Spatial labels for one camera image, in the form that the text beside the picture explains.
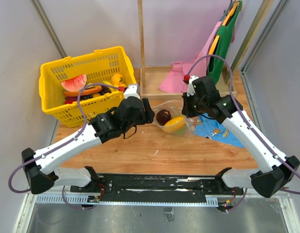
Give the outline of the dark purple mangosteen toy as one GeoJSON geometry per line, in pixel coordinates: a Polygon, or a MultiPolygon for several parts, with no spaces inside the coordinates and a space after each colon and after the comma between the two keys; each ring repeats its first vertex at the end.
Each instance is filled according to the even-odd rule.
{"type": "Polygon", "coordinates": [[[156,121],[159,125],[164,126],[168,121],[171,120],[171,113],[167,109],[162,109],[156,114],[156,121]]]}

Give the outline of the clear zip top bag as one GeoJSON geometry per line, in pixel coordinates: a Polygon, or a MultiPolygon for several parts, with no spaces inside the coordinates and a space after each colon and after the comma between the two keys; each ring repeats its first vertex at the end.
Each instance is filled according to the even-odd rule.
{"type": "Polygon", "coordinates": [[[152,107],[155,113],[153,124],[167,134],[190,137],[195,135],[194,119],[182,114],[183,103],[169,100],[152,107]]]}

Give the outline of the yellow mango toy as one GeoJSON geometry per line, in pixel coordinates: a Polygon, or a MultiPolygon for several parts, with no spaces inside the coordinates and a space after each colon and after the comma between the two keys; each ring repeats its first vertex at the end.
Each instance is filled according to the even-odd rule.
{"type": "Polygon", "coordinates": [[[164,126],[163,130],[166,133],[174,133],[178,129],[181,129],[185,125],[185,117],[177,116],[168,121],[164,126]]]}

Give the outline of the green cabbage toy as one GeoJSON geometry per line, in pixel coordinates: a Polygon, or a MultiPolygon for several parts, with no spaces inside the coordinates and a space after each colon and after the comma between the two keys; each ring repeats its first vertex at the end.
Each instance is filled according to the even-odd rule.
{"type": "Polygon", "coordinates": [[[182,127],[181,129],[178,129],[177,131],[174,132],[174,134],[176,135],[183,135],[186,133],[187,128],[186,127],[182,127]]]}

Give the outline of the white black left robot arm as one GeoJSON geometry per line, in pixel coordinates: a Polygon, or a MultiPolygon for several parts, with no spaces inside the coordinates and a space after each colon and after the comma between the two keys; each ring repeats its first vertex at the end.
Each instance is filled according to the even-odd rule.
{"type": "Polygon", "coordinates": [[[41,194],[54,186],[72,185],[88,192],[99,186],[98,176],[90,166],[80,169],[60,165],[79,153],[101,145],[111,139],[125,136],[138,125],[150,124],[154,111],[147,98],[128,97],[118,107],[98,114],[85,127],[57,143],[39,150],[22,151],[24,172],[32,194],[41,194]]]}

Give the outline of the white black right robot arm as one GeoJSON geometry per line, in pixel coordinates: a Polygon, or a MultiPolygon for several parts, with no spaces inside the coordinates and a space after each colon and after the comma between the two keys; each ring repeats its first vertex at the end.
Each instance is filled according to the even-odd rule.
{"type": "Polygon", "coordinates": [[[255,159],[257,169],[226,168],[215,181],[215,190],[226,194],[233,187],[252,188],[265,198],[272,197],[290,182],[300,161],[286,156],[253,124],[242,105],[232,95],[220,96],[211,77],[184,76],[182,114],[207,114],[233,133],[255,159]]]}

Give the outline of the orange fruit toy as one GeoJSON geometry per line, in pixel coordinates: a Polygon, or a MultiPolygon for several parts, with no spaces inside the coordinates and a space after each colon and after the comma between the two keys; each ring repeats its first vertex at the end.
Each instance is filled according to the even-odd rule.
{"type": "Polygon", "coordinates": [[[114,86],[123,84],[124,83],[124,76],[120,73],[117,73],[117,74],[112,76],[111,82],[114,86]]]}

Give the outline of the yellow banana toy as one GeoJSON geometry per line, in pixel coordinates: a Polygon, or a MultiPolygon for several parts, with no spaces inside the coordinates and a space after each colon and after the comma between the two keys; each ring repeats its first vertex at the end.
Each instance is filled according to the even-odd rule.
{"type": "Polygon", "coordinates": [[[113,87],[112,84],[108,81],[102,81],[103,84],[105,84],[107,87],[113,87]]]}

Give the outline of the green cloth garment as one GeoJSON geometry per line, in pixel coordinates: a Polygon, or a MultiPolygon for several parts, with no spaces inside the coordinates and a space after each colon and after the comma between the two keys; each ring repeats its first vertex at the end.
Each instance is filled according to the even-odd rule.
{"type": "MultiPolygon", "coordinates": [[[[242,4],[243,2],[241,0],[234,1],[232,8],[227,13],[221,26],[215,34],[215,36],[219,35],[220,39],[214,51],[214,55],[222,57],[223,59],[226,58],[229,46],[232,43],[235,23],[239,12],[242,9],[242,4]]],[[[217,84],[224,66],[224,62],[217,57],[210,57],[209,59],[207,75],[213,79],[215,84],[217,84]]]]}

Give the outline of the yellow clothes hanger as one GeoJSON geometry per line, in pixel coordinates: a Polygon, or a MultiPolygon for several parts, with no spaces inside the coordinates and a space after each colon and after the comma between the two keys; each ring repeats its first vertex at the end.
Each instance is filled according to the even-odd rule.
{"type": "Polygon", "coordinates": [[[215,51],[215,49],[217,47],[219,39],[220,39],[220,36],[216,35],[215,38],[214,38],[214,40],[213,40],[213,43],[210,46],[208,54],[214,54],[214,51],[215,51]]]}

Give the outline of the orange hot dog toy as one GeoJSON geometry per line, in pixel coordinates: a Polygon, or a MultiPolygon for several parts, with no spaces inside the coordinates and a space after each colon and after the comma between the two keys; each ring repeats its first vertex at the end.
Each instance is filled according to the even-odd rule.
{"type": "MultiPolygon", "coordinates": [[[[81,96],[91,95],[91,94],[100,92],[101,89],[102,89],[102,87],[100,85],[96,85],[94,87],[89,87],[81,93],[81,96]]],[[[64,91],[63,92],[63,95],[65,97],[77,97],[79,94],[80,94],[80,91],[74,91],[74,92],[64,91]]]]}

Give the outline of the yellow plastic shopping basket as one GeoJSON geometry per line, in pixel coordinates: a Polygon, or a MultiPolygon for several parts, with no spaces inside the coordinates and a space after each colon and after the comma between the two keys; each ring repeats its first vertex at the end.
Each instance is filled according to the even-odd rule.
{"type": "Polygon", "coordinates": [[[116,73],[124,76],[126,85],[136,82],[132,63],[122,46],[44,63],[39,78],[42,111],[69,128],[82,125],[84,119],[77,103],[64,103],[61,82],[83,74],[86,74],[88,83],[110,82],[116,73]]]}

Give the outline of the watermelon slice toy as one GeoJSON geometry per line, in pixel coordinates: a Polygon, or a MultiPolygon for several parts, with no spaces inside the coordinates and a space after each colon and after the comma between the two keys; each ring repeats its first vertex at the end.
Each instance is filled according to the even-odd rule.
{"type": "Polygon", "coordinates": [[[86,83],[87,83],[87,75],[82,74],[72,79],[62,81],[61,85],[63,89],[68,92],[76,92],[84,88],[86,83]]]}

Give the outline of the red chili pepper toy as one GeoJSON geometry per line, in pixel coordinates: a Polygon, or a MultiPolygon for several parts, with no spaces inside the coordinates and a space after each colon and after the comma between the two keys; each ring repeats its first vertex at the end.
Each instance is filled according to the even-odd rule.
{"type": "Polygon", "coordinates": [[[77,101],[77,97],[65,97],[64,104],[72,104],[77,101]]]}

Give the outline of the wooden clothes rack frame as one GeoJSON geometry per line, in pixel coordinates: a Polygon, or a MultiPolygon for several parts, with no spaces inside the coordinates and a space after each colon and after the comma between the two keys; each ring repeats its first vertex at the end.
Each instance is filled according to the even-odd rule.
{"type": "MultiPolygon", "coordinates": [[[[262,1],[249,30],[235,56],[231,65],[232,71],[235,71],[243,60],[246,52],[253,43],[253,39],[261,28],[263,21],[273,5],[273,0],[262,1]]],[[[171,71],[172,66],[146,66],[145,63],[145,46],[144,46],[144,20],[143,20],[143,4],[139,0],[138,5],[138,21],[140,34],[140,52],[141,52],[141,68],[140,68],[140,94],[142,97],[150,100],[176,100],[180,98],[179,93],[164,93],[158,89],[158,86],[164,77],[171,71]]]]}

